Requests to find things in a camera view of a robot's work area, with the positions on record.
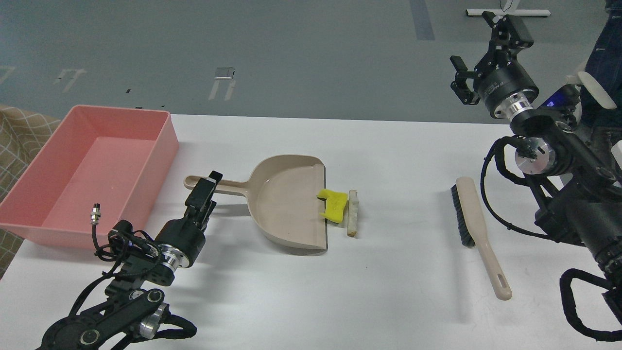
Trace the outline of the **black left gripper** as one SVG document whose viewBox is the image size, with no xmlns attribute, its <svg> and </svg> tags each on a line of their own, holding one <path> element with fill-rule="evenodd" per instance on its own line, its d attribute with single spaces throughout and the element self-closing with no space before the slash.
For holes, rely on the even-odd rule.
<svg viewBox="0 0 622 350">
<path fill-rule="evenodd" d="M 223 175 L 211 171 L 201 177 L 185 201 L 185 217 L 168 221 L 155 242 L 162 248 L 164 266 L 170 269 L 193 266 L 205 244 L 205 230 L 216 202 L 213 196 Z"/>
</svg>

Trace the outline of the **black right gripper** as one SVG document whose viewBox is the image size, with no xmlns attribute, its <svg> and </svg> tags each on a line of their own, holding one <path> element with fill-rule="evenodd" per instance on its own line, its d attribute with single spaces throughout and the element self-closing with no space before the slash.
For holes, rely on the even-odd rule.
<svg viewBox="0 0 622 350">
<path fill-rule="evenodd" d="M 511 120 L 534 109 L 538 96 L 535 82 L 516 60 L 518 53 L 532 47 L 535 41 L 519 16 L 499 17 L 484 12 L 482 17 L 491 27 L 488 51 L 475 71 L 470 71 L 460 56 L 450 56 L 455 69 L 450 87 L 462 104 L 482 102 L 492 118 Z M 474 89 L 469 87 L 469 80 L 473 80 Z"/>
</svg>

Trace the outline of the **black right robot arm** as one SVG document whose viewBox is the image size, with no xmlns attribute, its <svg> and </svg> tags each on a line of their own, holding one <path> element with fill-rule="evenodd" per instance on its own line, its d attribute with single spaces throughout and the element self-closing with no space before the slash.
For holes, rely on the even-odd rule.
<svg viewBox="0 0 622 350">
<path fill-rule="evenodd" d="M 533 45 L 531 34 L 512 13 L 482 10 L 481 16 L 491 28 L 484 57 L 473 70 L 457 55 L 449 59 L 456 70 L 451 88 L 462 104 L 483 102 L 490 116 L 507 119 L 513 132 L 496 140 L 484 158 L 482 200 L 489 209 L 485 176 L 495 160 L 503 177 L 531 190 L 538 204 L 535 224 L 543 230 L 541 238 L 588 248 L 604 277 L 567 270 L 559 281 L 564 315 L 584 336 L 620 341 L 620 331 L 584 325 L 571 289 L 574 279 L 604 288 L 604 300 L 616 319 L 621 318 L 621 177 L 615 166 L 602 162 L 575 133 L 574 115 L 580 102 L 578 87 L 604 109 L 615 109 L 616 104 L 595 78 L 580 71 L 534 107 L 538 88 L 517 58 Z"/>
</svg>

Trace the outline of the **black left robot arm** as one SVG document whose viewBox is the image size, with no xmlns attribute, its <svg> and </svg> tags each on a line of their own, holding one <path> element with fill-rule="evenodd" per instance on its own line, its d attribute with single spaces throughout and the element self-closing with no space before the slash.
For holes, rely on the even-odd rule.
<svg viewBox="0 0 622 350">
<path fill-rule="evenodd" d="M 98 350 L 122 334 L 113 348 L 156 339 L 187 339 L 196 326 L 170 311 L 163 286 L 175 271 L 193 266 L 205 244 L 205 230 L 216 206 L 213 195 L 222 180 L 213 171 L 200 178 L 185 201 L 180 219 L 168 221 L 155 238 L 118 221 L 105 245 L 94 244 L 96 256 L 113 267 L 89 284 L 69 314 L 51 325 L 41 350 Z"/>
</svg>

